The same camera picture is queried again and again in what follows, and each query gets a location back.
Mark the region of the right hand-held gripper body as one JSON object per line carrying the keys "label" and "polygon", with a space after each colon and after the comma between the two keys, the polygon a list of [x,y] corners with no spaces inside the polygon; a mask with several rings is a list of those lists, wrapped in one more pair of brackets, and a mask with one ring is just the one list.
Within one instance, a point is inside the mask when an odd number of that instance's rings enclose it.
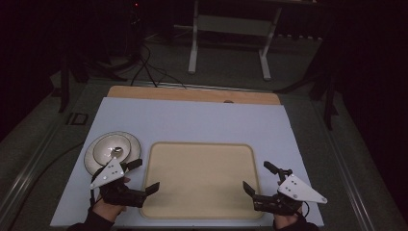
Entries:
{"label": "right hand-held gripper body", "polygon": [[305,202],[326,204],[328,200],[312,187],[295,176],[290,169],[274,169],[272,174],[277,174],[280,184],[277,194],[273,196],[252,193],[255,211],[267,212],[279,216],[292,216],[298,214],[299,208]]}

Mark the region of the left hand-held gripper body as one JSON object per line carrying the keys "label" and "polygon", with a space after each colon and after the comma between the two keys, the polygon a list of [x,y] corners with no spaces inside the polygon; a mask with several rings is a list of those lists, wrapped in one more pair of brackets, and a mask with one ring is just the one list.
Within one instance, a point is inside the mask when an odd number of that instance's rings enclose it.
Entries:
{"label": "left hand-held gripper body", "polygon": [[117,158],[111,159],[94,173],[89,189],[92,192],[98,189],[100,195],[107,203],[141,208],[146,198],[146,193],[131,190],[125,185],[125,173],[129,170],[127,164],[122,164]]}

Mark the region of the white plate with dark rim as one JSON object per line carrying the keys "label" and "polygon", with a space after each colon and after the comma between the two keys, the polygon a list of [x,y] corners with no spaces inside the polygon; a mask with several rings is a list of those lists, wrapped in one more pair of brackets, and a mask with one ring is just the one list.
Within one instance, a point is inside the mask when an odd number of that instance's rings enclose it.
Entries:
{"label": "white plate with dark rim", "polygon": [[108,135],[122,135],[122,136],[126,137],[131,143],[131,151],[130,151],[128,157],[121,163],[129,163],[129,162],[135,161],[136,159],[138,159],[140,157],[140,154],[141,154],[140,142],[132,134],[129,134],[127,132],[121,132],[121,131],[115,131],[115,132],[110,132],[110,133],[104,134],[104,135],[98,137],[95,141],[93,141],[89,145],[89,147],[88,147],[88,149],[87,149],[87,151],[85,153],[84,165],[85,165],[85,168],[86,168],[86,170],[88,171],[88,173],[90,175],[93,175],[98,169],[100,169],[102,166],[104,166],[104,165],[98,164],[94,160],[92,151],[93,151],[93,148],[95,147],[96,143],[98,141],[100,141],[102,138],[104,138],[104,137],[106,137]]}

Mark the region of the white bowl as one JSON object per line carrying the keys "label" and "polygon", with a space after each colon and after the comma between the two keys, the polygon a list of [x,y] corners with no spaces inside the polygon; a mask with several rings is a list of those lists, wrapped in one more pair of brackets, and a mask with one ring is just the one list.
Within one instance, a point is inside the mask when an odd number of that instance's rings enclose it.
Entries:
{"label": "white bowl", "polygon": [[111,159],[113,159],[111,157],[111,150],[114,147],[123,148],[124,158],[122,161],[119,160],[120,162],[123,162],[131,151],[131,143],[122,135],[108,135],[98,141],[92,151],[94,160],[100,165],[107,164]]}

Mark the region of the person's right hand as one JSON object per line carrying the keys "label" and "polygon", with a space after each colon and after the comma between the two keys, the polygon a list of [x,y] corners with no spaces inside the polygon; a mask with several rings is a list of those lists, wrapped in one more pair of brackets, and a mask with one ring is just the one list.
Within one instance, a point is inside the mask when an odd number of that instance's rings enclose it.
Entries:
{"label": "person's right hand", "polygon": [[298,218],[301,214],[302,208],[299,208],[291,216],[273,215],[274,218],[273,225],[276,229],[283,229],[285,227],[295,224],[298,221]]}

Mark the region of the person's left hand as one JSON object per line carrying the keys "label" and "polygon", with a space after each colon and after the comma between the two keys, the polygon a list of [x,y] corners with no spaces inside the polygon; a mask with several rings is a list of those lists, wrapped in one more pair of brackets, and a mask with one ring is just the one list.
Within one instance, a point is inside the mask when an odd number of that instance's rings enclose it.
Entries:
{"label": "person's left hand", "polygon": [[101,195],[98,195],[95,204],[92,207],[92,211],[101,218],[104,218],[110,222],[115,222],[116,218],[122,213],[127,211],[126,206],[113,205],[104,201]]}

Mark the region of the beige tray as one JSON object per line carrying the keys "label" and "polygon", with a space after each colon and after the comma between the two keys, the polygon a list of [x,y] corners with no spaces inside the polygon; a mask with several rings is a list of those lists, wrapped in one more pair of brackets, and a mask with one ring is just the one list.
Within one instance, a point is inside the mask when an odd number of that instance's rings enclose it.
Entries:
{"label": "beige tray", "polygon": [[254,153],[247,144],[156,142],[144,183],[159,183],[141,213],[159,219],[256,219],[248,183],[260,189]]}

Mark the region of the black floor box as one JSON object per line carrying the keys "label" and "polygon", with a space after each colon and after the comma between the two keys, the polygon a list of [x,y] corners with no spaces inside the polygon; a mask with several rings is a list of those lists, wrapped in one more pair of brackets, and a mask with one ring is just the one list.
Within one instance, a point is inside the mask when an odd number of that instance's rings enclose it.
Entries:
{"label": "black floor box", "polygon": [[88,114],[70,113],[66,120],[66,125],[86,125],[89,119]]}

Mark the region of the pale blue board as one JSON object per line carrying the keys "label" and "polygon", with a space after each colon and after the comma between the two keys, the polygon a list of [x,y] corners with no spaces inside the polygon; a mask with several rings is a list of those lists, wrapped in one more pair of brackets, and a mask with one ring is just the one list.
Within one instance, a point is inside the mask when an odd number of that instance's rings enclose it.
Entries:
{"label": "pale blue board", "polygon": [[[135,136],[141,147],[142,166],[127,172],[130,188],[144,190],[150,149],[156,142],[198,142],[247,144],[254,153],[259,177],[258,194],[274,195],[279,176],[264,167],[269,161],[290,169],[307,185],[306,168],[297,147],[286,110],[281,105],[212,103],[106,97],[90,127],[80,153],[98,137],[115,131]],[[270,226],[272,216],[256,219],[159,219],[146,218],[141,208],[129,208],[120,215],[118,228],[231,228]]]}

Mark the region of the black stand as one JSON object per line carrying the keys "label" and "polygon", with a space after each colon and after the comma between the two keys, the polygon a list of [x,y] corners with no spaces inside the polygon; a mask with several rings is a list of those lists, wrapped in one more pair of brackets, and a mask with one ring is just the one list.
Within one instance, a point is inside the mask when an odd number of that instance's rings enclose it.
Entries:
{"label": "black stand", "polygon": [[325,52],[323,48],[320,48],[301,80],[274,92],[285,94],[313,83],[309,97],[314,101],[319,101],[325,96],[323,121],[326,128],[332,130],[331,116],[335,113],[334,95],[339,73],[339,58],[339,54]]}

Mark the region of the white metal stand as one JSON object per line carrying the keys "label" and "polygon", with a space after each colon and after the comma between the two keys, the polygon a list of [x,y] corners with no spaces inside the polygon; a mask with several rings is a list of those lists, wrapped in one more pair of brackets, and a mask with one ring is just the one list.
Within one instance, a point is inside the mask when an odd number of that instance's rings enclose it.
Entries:
{"label": "white metal stand", "polygon": [[194,74],[196,71],[199,31],[229,33],[266,38],[265,45],[259,50],[259,61],[264,80],[271,81],[272,77],[269,71],[267,54],[281,12],[282,9],[277,8],[275,13],[272,15],[273,19],[271,21],[208,15],[201,14],[199,12],[199,0],[194,0],[192,17],[192,44],[188,73]]}

